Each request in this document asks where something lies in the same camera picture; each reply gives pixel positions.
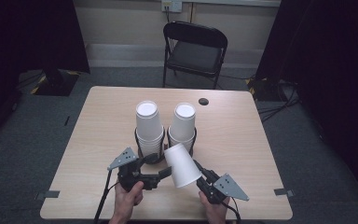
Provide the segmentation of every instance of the wrist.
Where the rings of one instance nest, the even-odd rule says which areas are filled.
[[[127,220],[126,218],[113,215],[112,218],[109,221],[109,224],[126,224]]]
[[[226,224],[225,220],[214,220],[214,221],[208,221],[209,224]]]

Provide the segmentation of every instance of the black curtain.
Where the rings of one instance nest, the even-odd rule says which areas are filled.
[[[358,180],[358,1],[282,0],[257,76],[298,83],[325,142]]]
[[[19,74],[45,63],[90,72],[72,0],[0,0],[0,116]]]

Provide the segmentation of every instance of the chair seat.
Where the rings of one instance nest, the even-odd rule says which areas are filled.
[[[221,54],[221,49],[179,41],[167,61],[167,66],[171,69],[191,70],[200,72],[204,76],[214,77]]]

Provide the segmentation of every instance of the black folding chair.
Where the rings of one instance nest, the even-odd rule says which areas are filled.
[[[167,68],[217,80],[227,50],[227,38],[219,30],[185,21],[173,21],[164,26],[165,59],[162,87]]]

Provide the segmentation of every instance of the small black object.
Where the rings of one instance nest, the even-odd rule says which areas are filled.
[[[209,104],[209,100],[206,99],[206,98],[200,98],[199,99],[199,104],[200,105],[207,105],[207,104]]]
[[[46,192],[39,192],[34,199],[38,201],[43,201],[46,198],[58,198],[59,195],[59,190],[48,190]]]
[[[63,126],[66,126],[68,125],[68,122],[69,122],[69,118],[71,118],[70,116],[68,116],[68,118],[66,118],[66,121],[65,121],[65,124]]]
[[[274,192],[275,192],[276,196],[279,196],[279,195],[287,195],[287,197],[295,196],[295,193],[294,193],[294,191],[292,189],[289,189],[289,190],[287,190],[287,189],[275,189]]]

